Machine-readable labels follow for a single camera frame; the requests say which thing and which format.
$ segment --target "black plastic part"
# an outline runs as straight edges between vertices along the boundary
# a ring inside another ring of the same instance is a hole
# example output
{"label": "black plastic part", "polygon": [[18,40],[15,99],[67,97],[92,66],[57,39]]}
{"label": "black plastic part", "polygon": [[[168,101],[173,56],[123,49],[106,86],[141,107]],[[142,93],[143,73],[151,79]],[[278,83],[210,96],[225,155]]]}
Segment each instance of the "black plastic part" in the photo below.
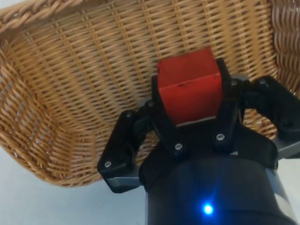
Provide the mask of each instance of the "black plastic part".
{"label": "black plastic part", "polygon": [[228,154],[233,150],[233,139],[237,123],[242,123],[241,117],[241,80],[232,80],[234,85],[230,85],[225,91],[220,108],[216,116],[216,127],[213,133],[213,145],[217,153]]}
{"label": "black plastic part", "polygon": [[[179,128],[190,150],[189,159],[220,156],[215,152],[211,140],[215,122],[215,119],[211,119]],[[270,139],[240,124],[236,127],[233,142],[232,152],[237,152],[240,158],[257,162],[265,168],[277,168],[278,150]],[[159,142],[140,167],[139,177],[146,191],[151,189],[157,179],[172,171],[177,165],[179,163],[170,157],[164,145]]]}
{"label": "black plastic part", "polygon": [[109,178],[131,173],[135,167],[135,157],[143,142],[132,133],[132,126],[136,119],[135,111],[121,113],[97,165],[97,170],[115,193],[123,193],[136,188],[132,186],[113,187],[108,182]]}
{"label": "black plastic part", "polygon": [[300,140],[300,101],[271,76],[248,83],[245,100],[276,127],[285,141]]}
{"label": "black plastic part", "polygon": [[230,81],[231,81],[231,76],[230,73],[227,69],[227,66],[225,64],[225,61],[223,58],[218,58],[216,59],[217,66],[219,68],[219,71],[221,73],[221,78],[222,78],[222,87],[223,91],[225,92],[229,87],[230,87]]}
{"label": "black plastic part", "polygon": [[150,122],[158,135],[165,150],[175,161],[181,161],[189,157],[189,149],[181,137],[176,126],[171,122],[162,106],[157,107],[152,101],[145,104]]}
{"label": "black plastic part", "polygon": [[[148,225],[296,225],[278,205],[265,167],[238,157],[182,163],[155,182],[147,202]],[[203,212],[207,203],[212,215]]]}

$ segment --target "black cylindrical housing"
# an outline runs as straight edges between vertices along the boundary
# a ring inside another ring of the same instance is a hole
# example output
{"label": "black cylindrical housing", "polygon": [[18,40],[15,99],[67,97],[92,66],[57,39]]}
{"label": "black cylindrical housing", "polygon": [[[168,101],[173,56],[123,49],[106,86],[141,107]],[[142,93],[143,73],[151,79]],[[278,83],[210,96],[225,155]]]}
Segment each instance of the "black cylindrical housing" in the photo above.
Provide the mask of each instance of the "black cylindrical housing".
{"label": "black cylindrical housing", "polygon": [[147,210],[148,225],[297,224],[277,173],[238,157],[179,164],[148,190]]}

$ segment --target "red block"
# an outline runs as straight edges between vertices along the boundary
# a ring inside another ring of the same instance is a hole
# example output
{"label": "red block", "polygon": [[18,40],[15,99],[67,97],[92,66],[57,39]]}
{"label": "red block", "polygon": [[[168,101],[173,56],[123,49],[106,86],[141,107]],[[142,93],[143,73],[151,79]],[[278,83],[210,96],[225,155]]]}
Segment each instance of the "red block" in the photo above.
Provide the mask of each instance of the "red block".
{"label": "red block", "polygon": [[158,89],[174,124],[215,116],[223,91],[222,78],[210,49],[158,63]]}

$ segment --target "woven basket rim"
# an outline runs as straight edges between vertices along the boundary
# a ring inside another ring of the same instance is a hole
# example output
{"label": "woven basket rim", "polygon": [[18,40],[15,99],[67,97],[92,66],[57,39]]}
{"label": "woven basket rim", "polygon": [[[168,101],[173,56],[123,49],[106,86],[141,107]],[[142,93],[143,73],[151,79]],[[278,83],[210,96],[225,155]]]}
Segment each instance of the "woven basket rim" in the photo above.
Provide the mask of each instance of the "woven basket rim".
{"label": "woven basket rim", "polygon": [[78,10],[78,7],[101,4],[107,0],[26,0],[0,9],[0,34],[36,21]]}

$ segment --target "wicker basket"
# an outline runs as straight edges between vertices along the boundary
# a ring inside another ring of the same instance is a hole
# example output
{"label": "wicker basket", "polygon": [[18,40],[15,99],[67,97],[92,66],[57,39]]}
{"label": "wicker basket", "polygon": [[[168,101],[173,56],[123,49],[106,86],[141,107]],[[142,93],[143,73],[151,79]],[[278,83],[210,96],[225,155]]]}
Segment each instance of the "wicker basket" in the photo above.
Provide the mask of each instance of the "wicker basket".
{"label": "wicker basket", "polygon": [[[35,0],[0,11],[0,143],[42,180],[81,186],[121,111],[150,95],[158,60],[211,46],[232,74],[297,96],[299,0]],[[256,112],[246,123],[276,133]],[[143,160],[156,143],[150,135]]]}

